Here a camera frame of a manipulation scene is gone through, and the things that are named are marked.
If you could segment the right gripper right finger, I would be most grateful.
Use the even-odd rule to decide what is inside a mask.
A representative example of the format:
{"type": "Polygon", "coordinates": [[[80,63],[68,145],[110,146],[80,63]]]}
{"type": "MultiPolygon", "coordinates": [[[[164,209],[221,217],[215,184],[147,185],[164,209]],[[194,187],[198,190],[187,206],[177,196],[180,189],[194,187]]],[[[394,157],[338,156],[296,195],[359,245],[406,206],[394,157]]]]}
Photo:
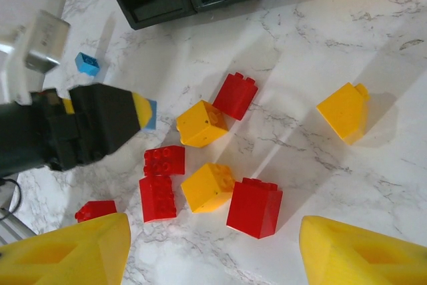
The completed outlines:
{"type": "Polygon", "coordinates": [[[309,285],[427,285],[427,247],[321,216],[304,216],[309,285]]]}

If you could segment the yellow sloped lego brick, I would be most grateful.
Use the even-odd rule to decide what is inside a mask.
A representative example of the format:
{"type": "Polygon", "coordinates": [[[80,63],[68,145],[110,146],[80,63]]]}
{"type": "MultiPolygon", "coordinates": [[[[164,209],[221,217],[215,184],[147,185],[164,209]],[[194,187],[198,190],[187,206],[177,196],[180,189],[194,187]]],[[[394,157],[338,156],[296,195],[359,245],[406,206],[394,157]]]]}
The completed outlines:
{"type": "Polygon", "coordinates": [[[316,108],[339,138],[352,145],[365,134],[369,99],[368,90],[362,83],[347,83],[316,108]]]}

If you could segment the red lego brick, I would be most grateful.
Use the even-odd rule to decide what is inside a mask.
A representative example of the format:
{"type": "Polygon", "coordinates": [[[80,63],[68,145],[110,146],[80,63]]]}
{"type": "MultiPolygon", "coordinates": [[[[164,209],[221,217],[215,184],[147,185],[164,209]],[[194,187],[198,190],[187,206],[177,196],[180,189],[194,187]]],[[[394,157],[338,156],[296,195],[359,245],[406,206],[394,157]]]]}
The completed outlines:
{"type": "Polygon", "coordinates": [[[274,183],[253,178],[236,182],[226,226],[256,239],[274,235],[282,196],[274,183]]]}
{"type": "Polygon", "coordinates": [[[172,181],[169,176],[146,176],[139,181],[143,222],[177,217],[172,181]]]}
{"type": "Polygon", "coordinates": [[[185,148],[165,146],[146,150],[143,172],[146,176],[172,176],[185,174],[185,148]]]}
{"type": "Polygon", "coordinates": [[[229,73],[213,102],[213,106],[240,121],[252,103],[258,87],[256,81],[241,73],[229,73]]]}
{"type": "Polygon", "coordinates": [[[75,213],[75,219],[80,223],[116,212],[117,208],[113,200],[89,201],[75,213]]]}

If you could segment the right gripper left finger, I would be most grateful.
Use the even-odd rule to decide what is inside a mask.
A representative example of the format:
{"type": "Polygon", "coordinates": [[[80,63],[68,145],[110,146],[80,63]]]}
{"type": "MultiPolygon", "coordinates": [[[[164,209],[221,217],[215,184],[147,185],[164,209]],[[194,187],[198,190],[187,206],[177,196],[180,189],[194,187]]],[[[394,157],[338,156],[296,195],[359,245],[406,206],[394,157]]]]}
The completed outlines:
{"type": "Polygon", "coordinates": [[[0,246],[0,285],[121,285],[131,232],[115,213],[0,246]]]}

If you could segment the small blue lego brick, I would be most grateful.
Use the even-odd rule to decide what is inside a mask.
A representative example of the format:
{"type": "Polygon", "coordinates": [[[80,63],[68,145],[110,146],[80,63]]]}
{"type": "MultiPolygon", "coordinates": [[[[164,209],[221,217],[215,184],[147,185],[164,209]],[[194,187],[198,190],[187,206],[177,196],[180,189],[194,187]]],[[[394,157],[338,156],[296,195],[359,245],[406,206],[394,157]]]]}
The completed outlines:
{"type": "Polygon", "coordinates": [[[82,52],[79,52],[75,58],[75,64],[77,70],[80,73],[85,73],[89,76],[95,77],[99,70],[100,66],[96,58],[86,55],[82,52]]]}
{"type": "Polygon", "coordinates": [[[154,100],[149,99],[148,100],[150,107],[151,107],[151,111],[152,111],[152,115],[151,118],[149,119],[147,125],[143,128],[143,130],[155,130],[156,129],[156,119],[157,119],[157,102],[154,100]]]}

